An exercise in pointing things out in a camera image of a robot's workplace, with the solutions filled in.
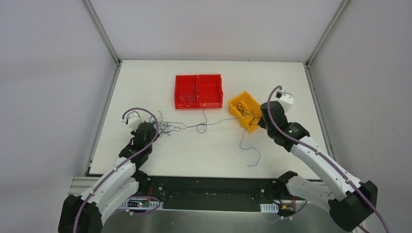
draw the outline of wire in red bin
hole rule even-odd
[[[183,103],[186,107],[190,107],[192,105],[192,101],[194,101],[196,99],[197,91],[196,91],[196,88],[194,87],[194,85],[192,87],[193,87],[193,90],[185,92],[185,93],[182,93],[182,91],[180,90],[182,87],[179,88],[179,94],[185,95],[184,97],[180,96],[179,99],[183,100]],[[189,105],[186,104],[185,98],[190,98],[189,99]]]

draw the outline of white table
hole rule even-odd
[[[267,101],[277,85],[293,94],[289,121],[302,124],[326,149],[319,120],[302,63],[226,62],[226,61],[123,61],[104,126],[90,168],[90,174],[105,173],[129,142],[130,128],[120,121],[132,107],[145,108],[156,116],[162,111],[166,121],[187,125],[203,122],[202,110],[175,110],[174,80],[178,74],[222,75],[223,108],[206,110],[208,123],[231,118],[227,102],[243,91],[259,103]],[[146,113],[140,114],[144,120]],[[231,178],[276,178],[288,170],[307,179],[318,176],[303,162],[276,145],[265,130],[245,133],[243,147],[255,147],[262,153],[241,150],[243,128],[237,120],[209,126],[206,133],[194,128],[164,135],[153,144],[153,152],[141,170],[158,176],[197,176]]]

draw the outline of yellow box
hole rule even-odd
[[[247,129],[249,133],[259,128],[257,124],[260,117],[262,116],[262,112],[260,111],[260,104],[256,102],[256,100],[249,93],[247,93],[247,91],[242,92],[240,95],[236,96],[227,103],[229,103],[229,114],[234,117],[238,117],[240,125],[243,128]],[[242,117],[242,113],[238,111],[239,103],[243,104],[244,108],[249,110],[248,113],[253,112],[255,115],[244,114],[245,116]]]

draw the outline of red plastic bin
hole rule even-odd
[[[176,109],[222,108],[221,75],[176,75],[174,105]]]
[[[220,74],[199,74],[200,108],[221,108],[223,105]]]
[[[176,109],[199,108],[199,76],[176,75],[174,106]]]

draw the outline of gray wall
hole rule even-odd
[[[392,232],[412,229],[412,1],[352,1],[311,67],[337,160],[379,189]],[[376,216],[370,232],[383,232]]]
[[[341,0],[92,0],[121,59],[306,61]]]
[[[2,0],[0,51],[0,232],[56,232],[115,65],[80,0]]]

